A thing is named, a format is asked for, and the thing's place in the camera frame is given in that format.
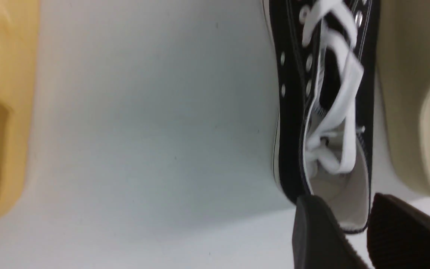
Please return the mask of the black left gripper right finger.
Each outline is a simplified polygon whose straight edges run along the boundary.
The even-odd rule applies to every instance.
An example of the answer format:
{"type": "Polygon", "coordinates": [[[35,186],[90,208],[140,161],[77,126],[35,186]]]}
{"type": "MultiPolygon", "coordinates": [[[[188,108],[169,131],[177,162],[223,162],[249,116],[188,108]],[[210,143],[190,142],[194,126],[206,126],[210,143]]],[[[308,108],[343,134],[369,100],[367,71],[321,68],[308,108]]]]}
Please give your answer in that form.
{"type": "Polygon", "coordinates": [[[367,249],[376,269],[430,269],[430,216],[389,194],[375,194],[367,249]]]}

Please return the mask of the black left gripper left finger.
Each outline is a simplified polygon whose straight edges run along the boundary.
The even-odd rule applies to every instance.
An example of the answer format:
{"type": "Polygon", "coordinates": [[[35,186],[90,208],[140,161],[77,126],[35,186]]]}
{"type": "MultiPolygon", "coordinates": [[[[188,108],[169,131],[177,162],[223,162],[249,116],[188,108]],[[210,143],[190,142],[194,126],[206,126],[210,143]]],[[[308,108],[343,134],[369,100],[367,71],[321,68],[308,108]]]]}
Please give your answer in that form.
{"type": "Polygon", "coordinates": [[[295,269],[367,269],[323,199],[297,198],[292,232],[295,269]]]}

